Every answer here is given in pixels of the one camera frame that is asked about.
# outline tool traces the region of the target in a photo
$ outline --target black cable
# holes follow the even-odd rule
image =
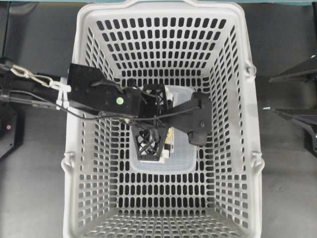
[[[161,118],[167,118],[167,117],[171,117],[171,116],[175,116],[175,115],[178,115],[178,114],[183,114],[183,113],[186,113],[186,112],[189,112],[189,111],[192,111],[192,110],[195,110],[195,109],[199,109],[200,107],[196,106],[196,107],[193,107],[193,108],[189,108],[189,109],[186,109],[186,110],[182,110],[180,112],[175,112],[175,113],[168,113],[168,114],[164,114],[164,115],[160,115],[160,116],[157,116],[157,117],[153,117],[153,118],[133,118],[133,117],[127,117],[127,116],[120,116],[120,115],[109,115],[109,116],[101,116],[101,117],[96,117],[96,118],[85,118],[85,117],[82,117],[80,115],[77,115],[75,113],[73,113],[72,111],[62,107],[61,105],[58,105],[57,103],[54,103],[54,102],[51,102],[45,98],[42,98],[38,95],[35,95],[33,93],[30,93],[30,92],[27,92],[27,91],[23,91],[23,90],[10,90],[10,93],[22,93],[22,94],[27,94],[27,95],[30,95],[34,98],[37,98],[39,100],[42,100],[46,103],[49,103],[49,104],[52,104],[52,105],[55,105],[57,107],[59,107],[62,111],[64,112],[67,112],[77,118],[80,118],[82,120],[98,120],[98,119],[106,119],[106,118],[116,118],[116,119],[119,119],[119,118],[124,118],[124,119],[131,119],[131,120],[157,120],[157,119],[161,119]]]

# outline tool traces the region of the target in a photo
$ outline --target black metal bracket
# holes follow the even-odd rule
[[[3,159],[22,143],[23,122],[9,104],[0,103],[0,159]]]
[[[271,77],[270,82],[309,82],[317,79],[317,57],[310,59]],[[291,120],[303,128],[311,137],[312,149],[317,155],[317,110],[311,109],[274,109],[281,117]]]
[[[4,58],[0,61],[4,71],[4,76],[0,78],[1,101],[56,108],[54,104],[19,94],[17,90],[27,91],[55,102],[58,92],[17,77],[10,71],[10,64]],[[60,79],[49,76],[54,81]],[[135,87],[133,79],[128,82],[130,86],[123,88],[107,80],[98,68],[71,63],[67,82],[72,89],[67,94],[69,105],[96,116],[116,116],[122,123],[132,126],[139,160],[160,159],[170,127],[186,133],[190,144],[206,144],[207,133],[211,130],[211,102],[207,94],[195,92],[191,100],[173,107],[166,98],[163,84],[144,85],[141,90]]]

